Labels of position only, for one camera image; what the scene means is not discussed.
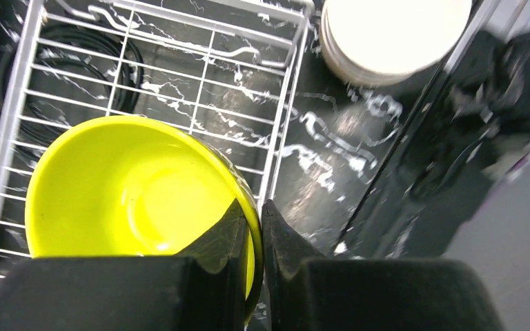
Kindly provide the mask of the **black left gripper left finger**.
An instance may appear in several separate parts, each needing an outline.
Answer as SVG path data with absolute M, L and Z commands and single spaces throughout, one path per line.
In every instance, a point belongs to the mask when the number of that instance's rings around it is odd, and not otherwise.
M 0 330 L 243 330 L 238 201 L 174 256 L 31 259 L 0 287 Z

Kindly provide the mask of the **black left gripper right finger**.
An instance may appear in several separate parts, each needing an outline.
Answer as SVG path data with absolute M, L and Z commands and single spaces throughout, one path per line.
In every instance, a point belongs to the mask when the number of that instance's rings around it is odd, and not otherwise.
M 332 259 L 262 208 L 273 330 L 503 330 L 489 293 L 465 263 Z

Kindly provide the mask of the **yellow-green bowl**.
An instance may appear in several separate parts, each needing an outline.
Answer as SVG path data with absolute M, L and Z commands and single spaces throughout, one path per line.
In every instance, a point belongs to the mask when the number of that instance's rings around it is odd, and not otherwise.
M 164 256 L 225 216 L 248 228 L 246 316 L 259 300 L 263 244 L 253 191 L 230 159 L 166 123 L 99 117 L 56 138 L 28 185 L 24 223 L 32 258 Z

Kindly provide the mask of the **beige bowl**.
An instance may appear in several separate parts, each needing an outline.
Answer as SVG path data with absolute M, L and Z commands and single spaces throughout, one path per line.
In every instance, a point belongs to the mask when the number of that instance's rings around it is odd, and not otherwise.
M 358 67 L 408 75 L 442 59 L 458 42 L 471 1 L 326 1 L 333 45 Z

